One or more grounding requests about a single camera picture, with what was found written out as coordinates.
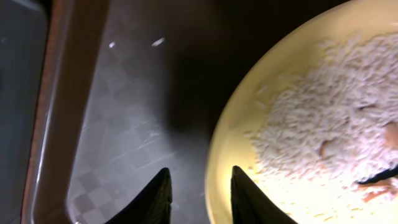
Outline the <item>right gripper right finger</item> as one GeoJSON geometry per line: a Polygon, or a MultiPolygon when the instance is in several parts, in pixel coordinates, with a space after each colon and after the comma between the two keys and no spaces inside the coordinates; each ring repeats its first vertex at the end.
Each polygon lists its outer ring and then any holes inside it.
{"type": "Polygon", "coordinates": [[[231,210],[233,224],[297,224],[239,166],[232,170],[231,210]]]}

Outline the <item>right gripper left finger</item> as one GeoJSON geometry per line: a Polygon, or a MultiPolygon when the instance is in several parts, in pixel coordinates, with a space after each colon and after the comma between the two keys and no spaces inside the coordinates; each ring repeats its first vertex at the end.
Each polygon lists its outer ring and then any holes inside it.
{"type": "Polygon", "coordinates": [[[171,204],[172,179],[164,167],[106,224],[170,224],[171,204]]]}

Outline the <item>yellow plate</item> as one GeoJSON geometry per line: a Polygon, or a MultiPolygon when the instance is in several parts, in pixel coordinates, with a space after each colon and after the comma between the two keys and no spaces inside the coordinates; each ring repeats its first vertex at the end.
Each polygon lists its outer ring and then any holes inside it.
{"type": "Polygon", "coordinates": [[[255,162],[248,133],[266,118],[267,103],[293,76],[281,71],[305,71],[320,55],[321,40],[345,40],[359,32],[364,39],[397,32],[397,1],[348,1],[302,24],[275,44],[250,69],[228,100],[216,125],[205,172],[205,201],[211,223],[231,223],[230,179],[234,165],[247,171],[255,162]]]}

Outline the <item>white rice food scraps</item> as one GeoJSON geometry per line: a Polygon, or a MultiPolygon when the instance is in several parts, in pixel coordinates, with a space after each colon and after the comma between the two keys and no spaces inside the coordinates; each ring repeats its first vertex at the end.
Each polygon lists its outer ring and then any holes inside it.
{"type": "Polygon", "coordinates": [[[304,182],[368,202],[397,196],[397,34],[332,39],[305,75],[274,95],[252,138],[257,176],[273,189],[304,182]]]}

